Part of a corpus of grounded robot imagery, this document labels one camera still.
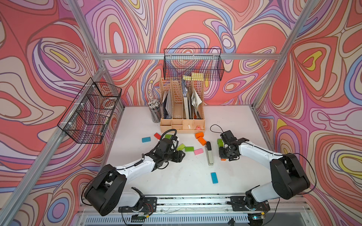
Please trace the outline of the green block long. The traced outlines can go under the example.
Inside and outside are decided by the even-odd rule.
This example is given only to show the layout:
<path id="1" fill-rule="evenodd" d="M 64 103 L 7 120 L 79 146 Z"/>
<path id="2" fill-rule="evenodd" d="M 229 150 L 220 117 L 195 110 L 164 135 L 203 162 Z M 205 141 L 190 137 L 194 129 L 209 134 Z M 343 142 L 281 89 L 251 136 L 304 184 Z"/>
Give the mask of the green block long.
<path id="1" fill-rule="evenodd" d="M 219 147 L 223 147 L 224 146 L 224 143 L 223 143 L 223 140 L 222 139 L 217 139 L 217 144 Z"/>

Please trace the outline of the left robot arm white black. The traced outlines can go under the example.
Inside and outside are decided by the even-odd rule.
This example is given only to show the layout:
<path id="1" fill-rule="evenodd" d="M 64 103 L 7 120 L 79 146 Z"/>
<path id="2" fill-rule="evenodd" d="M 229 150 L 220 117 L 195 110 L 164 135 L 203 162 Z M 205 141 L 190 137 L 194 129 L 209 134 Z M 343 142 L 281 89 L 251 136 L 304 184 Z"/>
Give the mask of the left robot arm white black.
<path id="1" fill-rule="evenodd" d="M 108 215 L 114 209 L 152 212 L 155 208 L 147 203 L 139 189 L 132 187 L 130 191 L 124 191 L 124 188 L 128 182 L 142 175 L 165 169 L 164 164 L 181 163 L 186 154 L 177 146 L 176 138 L 163 138 L 137 161 L 118 167 L 105 165 L 82 191 L 82 196 L 101 216 Z"/>

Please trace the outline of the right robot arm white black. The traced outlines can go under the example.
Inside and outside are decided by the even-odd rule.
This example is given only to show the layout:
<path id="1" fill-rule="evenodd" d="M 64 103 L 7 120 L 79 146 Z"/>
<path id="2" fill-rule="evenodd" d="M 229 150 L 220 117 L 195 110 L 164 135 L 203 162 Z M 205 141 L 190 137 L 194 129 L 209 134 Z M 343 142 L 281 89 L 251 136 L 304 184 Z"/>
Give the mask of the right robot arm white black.
<path id="1" fill-rule="evenodd" d="M 253 211 L 259 204 L 270 199 L 288 200 L 310 188 L 310 180 L 295 154 L 280 154 L 264 149 L 246 138 L 237 139 L 231 131 L 222 132 L 220 137 L 223 141 L 223 146 L 219 148 L 220 158 L 231 162 L 241 156 L 248 157 L 271 173 L 270 182 L 245 193 L 246 209 Z"/>

